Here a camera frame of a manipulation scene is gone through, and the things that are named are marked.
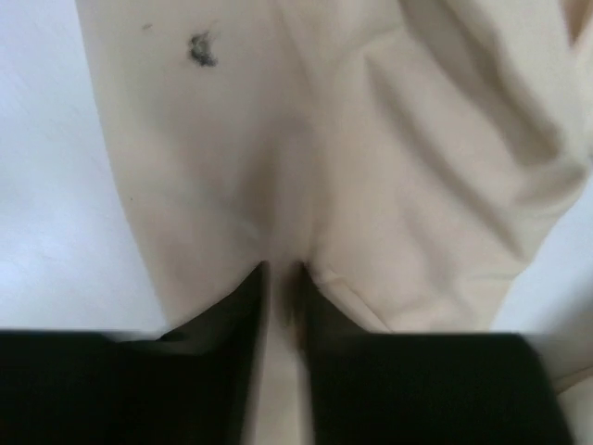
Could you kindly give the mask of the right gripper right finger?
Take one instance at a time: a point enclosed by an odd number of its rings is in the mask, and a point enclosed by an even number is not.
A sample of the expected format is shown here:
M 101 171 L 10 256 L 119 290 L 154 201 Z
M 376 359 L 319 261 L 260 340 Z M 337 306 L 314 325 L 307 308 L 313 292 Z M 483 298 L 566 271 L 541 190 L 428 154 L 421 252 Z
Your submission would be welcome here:
M 316 444 L 571 444 L 549 376 L 521 336 L 374 333 L 300 264 L 291 280 Z

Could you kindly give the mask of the beige trousers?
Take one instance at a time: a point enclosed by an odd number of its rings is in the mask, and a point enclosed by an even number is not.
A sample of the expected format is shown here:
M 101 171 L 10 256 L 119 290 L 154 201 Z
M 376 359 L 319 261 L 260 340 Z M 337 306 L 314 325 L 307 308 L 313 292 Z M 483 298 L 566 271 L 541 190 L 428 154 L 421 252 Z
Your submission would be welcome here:
M 357 326 L 487 331 L 592 173 L 588 1 L 81 1 L 166 319 L 271 265 L 251 444 L 306 444 L 309 266 Z

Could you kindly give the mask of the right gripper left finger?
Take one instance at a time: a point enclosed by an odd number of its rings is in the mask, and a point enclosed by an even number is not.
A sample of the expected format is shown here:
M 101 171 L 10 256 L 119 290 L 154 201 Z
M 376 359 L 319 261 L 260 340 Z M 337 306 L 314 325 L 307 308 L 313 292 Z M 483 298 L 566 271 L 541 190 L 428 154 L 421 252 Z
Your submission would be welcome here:
M 3 331 L 5 444 L 238 444 L 268 266 L 156 339 Z

